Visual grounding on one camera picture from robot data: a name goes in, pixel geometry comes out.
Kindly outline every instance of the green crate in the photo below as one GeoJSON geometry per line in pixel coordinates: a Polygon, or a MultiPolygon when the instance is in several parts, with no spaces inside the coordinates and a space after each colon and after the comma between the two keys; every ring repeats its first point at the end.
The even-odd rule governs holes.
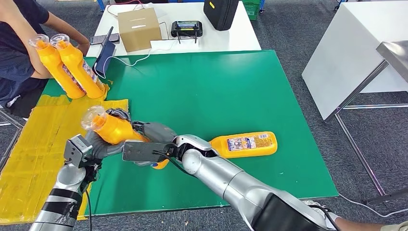
{"type": "Polygon", "coordinates": [[[248,14],[249,20],[256,20],[258,18],[259,14],[259,3],[254,4],[254,3],[243,3],[246,13],[248,14]]]}
{"type": "Polygon", "coordinates": [[[261,0],[242,0],[243,4],[252,3],[252,4],[261,4],[261,0]]]}

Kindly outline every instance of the orange bottle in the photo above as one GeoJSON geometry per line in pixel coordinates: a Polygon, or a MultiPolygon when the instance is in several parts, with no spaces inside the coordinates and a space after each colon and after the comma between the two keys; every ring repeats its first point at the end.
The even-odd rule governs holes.
{"type": "Polygon", "coordinates": [[[30,39],[28,43],[36,48],[42,64],[44,64],[69,98],[78,99],[85,95],[85,92],[74,76],[63,64],[57,49],[50,45],[48,36],[38,34],[30,39]]]}
{"type": "Polygon", "coordinates": [[[105,86],[87,62],[85,62],[82,52],[69,42],[67,35],[57,34],[52,36],[51,45],[57,48],[61,60],[85,90],[88,97],[96,99],[104,95],[105,86]]]}
{"type": "Polygon", "coordinates": [[[270,131],[219,136],[209,143],[224,158],[271,155],[278,149],[275,134],[270,131]]]}
{"type": "MultiPolygon", "coordinates": [[[[81,125],[85,130],[93,130],[102,139],[110,144],[118,144],[124,140],[139,140],[149,142],[150,140],[133,130],[129,121],[114,117],[106,113],[100,106],[92,106],[82,117],[81,125]]],[[[162,169],[168,160],[159,163],[149,163],[155,169],[162,169]]]]}

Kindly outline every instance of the yellow tape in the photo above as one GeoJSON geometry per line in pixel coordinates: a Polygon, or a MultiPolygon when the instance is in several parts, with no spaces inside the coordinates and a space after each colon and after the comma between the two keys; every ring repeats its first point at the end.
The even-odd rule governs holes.
{"type": "MultiPolygon", "coordinates": [[[[104,102],[106,93],[99,99],[71,102],[66,96],[41,96],[0,175],[0,224],[35,220],[64,164],[66,140],[85,135],[80,119],[90,106],[128,109],[128,100],[104,102]]],[[[86,219],[86,205],[84,195],[78,219],[86,219]]]]}

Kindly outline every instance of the green table mat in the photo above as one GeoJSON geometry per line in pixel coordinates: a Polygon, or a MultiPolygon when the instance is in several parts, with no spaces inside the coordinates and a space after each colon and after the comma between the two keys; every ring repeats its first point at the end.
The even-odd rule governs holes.
{"type": "MultiPolygon", "coordinates": [[[[121,58],[133,63],[142,57],[121,58]]],[[[132,119],[160,122],[177,134],[208,141],[272,131],[275,154],[232,162],[298,198],[338,195],[274,51],[151,55],[135,67],[112,60],[106,74],[114,82],[107,100],[129,99],[132,119]]],[[[44,90],[61,93],[54,81],[44,90]]],[[[156,170],[124,162],[120,155],[104,159],[90,197],[96,215],[227,205],[171,163],[156,170]]]]}

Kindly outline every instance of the clear bottle cap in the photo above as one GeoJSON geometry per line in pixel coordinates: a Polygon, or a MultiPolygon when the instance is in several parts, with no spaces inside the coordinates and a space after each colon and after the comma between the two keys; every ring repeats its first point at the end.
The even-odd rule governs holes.
{"type": "Polygon", "coordinates": [[[81,126],[85,130],[99,130],[105,124],[106,110],[100,106],[90,107],[81,119],[81,126]]]}
{"type": "Polygon", "coordinates": [[[35,37],[28,41],[28,44],[41,50],[48,47],[48,45],[50,44],[50,38],[43,34],[37,34],[35,37]]]}
{"type": "Polygon", "coordinates": [[[66,34],[57,34],[51,37],[51,45],[57,49],[64,49],[69,45],[69,37],[66,34]]]}

